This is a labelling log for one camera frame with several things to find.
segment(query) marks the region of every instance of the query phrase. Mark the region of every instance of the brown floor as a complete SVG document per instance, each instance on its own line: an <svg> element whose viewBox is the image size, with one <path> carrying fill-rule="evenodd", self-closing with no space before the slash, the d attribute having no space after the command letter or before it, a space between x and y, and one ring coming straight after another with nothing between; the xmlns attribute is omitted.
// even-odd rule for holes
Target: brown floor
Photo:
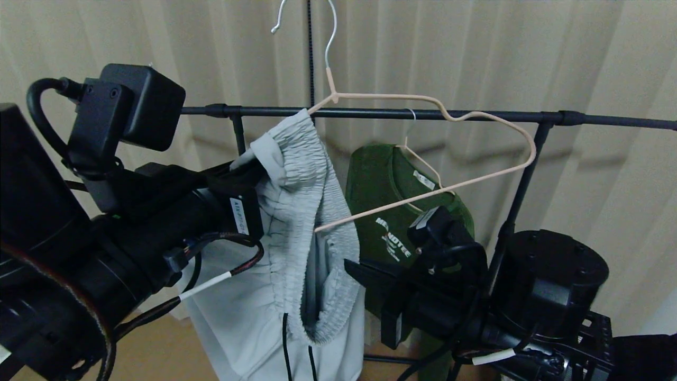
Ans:
<svg viewBox="0 0 677 381"><path fill-rule="evenodd" d="M391 350L382 344L369 346L366 351L374 355L414 356L416 349L400 346ZM365 362L359 381L394 381L406 365ZM94 367L84 378L94 381L98 368ZM458 381L488 381L490 369L463 367ZM188 319L177 321L166 316L130 333L118 344L111 381L217 381L197 334ZM42 380L24 367L12 381ZM416 375L409 381L417 380Z"/></svg>

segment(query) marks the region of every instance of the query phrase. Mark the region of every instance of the hanger bar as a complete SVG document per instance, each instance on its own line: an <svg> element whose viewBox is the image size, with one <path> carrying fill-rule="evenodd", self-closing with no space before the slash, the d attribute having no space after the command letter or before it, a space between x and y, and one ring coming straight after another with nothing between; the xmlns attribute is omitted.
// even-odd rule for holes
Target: hanger bar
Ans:
<svg viewBox="0 0 677 381"><path fill-rule="evenodd" d="M228 106L226 104L210 104L204 107L184 107L184 115L208 115L217 118L241 117L289 117L302 107L251 107ZM414 110L417 120L444 120L437 110ZM677 131L677 121L660 119L643 119L627 117L610 117L602 115L586 115L577 111L542 111L538 113L521 111L486 111L507 121L516 123L551 123L553 125L617 125L628 127L647 127L672 129ZM453 117L460 117L469 111L449 110ZM323 108L313 114L318 118L356 118L356 119L411 119L412 112L407 108ZM474 117L469 121L489 121L482 117Z"/></svg>

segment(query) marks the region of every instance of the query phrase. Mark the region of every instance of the drawstring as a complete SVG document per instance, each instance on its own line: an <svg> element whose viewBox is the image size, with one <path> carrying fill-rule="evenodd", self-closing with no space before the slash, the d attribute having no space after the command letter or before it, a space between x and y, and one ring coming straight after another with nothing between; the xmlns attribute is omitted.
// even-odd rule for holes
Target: drawstring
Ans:
<svg viewBox="0 0 677 381"><path fill-rule="evenodd" d="M289 351L287 349L287 314L282 315L282 350L284 351L284 364L287 366L287 380L294 381L292 378L292 367L289 363ZM313 370L313 381L318 381L318 372L315 370L315 359L313 358L313 347L308 346L308 357L310 358L310 367Z"/></svg>

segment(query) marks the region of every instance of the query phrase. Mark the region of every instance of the garment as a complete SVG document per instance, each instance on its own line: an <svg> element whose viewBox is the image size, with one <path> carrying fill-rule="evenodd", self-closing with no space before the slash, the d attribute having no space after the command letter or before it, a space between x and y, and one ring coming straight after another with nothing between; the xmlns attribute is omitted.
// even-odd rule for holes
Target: garment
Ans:
<svg viewBox="0 0 677 381"><path fill-rule="evenodd" d="M439 189L428 176L414 166L392 144L370 144L357 149L350 157L346 198L353 214L394 203L409 197ZM427 211L443 205L456 218L463 221L468 232L474 236L473 218L458 195L442 193L413 202ZM387 264L410 267L415 259L415 247L407 238L407 228L421 212L410 205L402 205L355 221L359 236L360 259L378 260ZM445 270L458 270L455 266ZM380 316L383 298L368 290L366 308ZM411 332L403 327L402 338ZM437 349L442 343L425 333L421 335L421 355ZM451 355L442 356L420 371L420 379L445 380Z"/></svg>
<svg viewBox="0 0 677 381"><path fill-rule="evenodd" d="M295 381L312 380L308 346L319 380L356 380L364 350L364 289L345 272L343 260L359 260L357 233L354 224L313 233L349 209L307 111L252 142L231 168L254 158L267 172L257 186L265 254L250 270L187 301L205 351L221 380L286 379L282 318L288 314ZM227 241L208 245L200 280L254 251Z"/></svg>

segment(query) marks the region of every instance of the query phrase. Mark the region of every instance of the shirt logo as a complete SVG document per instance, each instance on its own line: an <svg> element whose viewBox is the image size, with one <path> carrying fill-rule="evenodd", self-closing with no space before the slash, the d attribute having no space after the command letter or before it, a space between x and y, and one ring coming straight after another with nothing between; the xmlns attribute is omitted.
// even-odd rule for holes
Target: shirt logo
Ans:
<svg viewBox="0 0 677 381"><path fill-rule="evenodd" d="M404 254L405 257L409 258L412 256L412 253L407 250L402 241L399 240L393 233L390 233L390 228L388 227L388 222L385 222L381 217L376 219L376 223L385 228L385 234L381 236L381 239L385 241L385 249L388 251L391 257L399 262L397 257L397 252L400 251Z"/></svg>

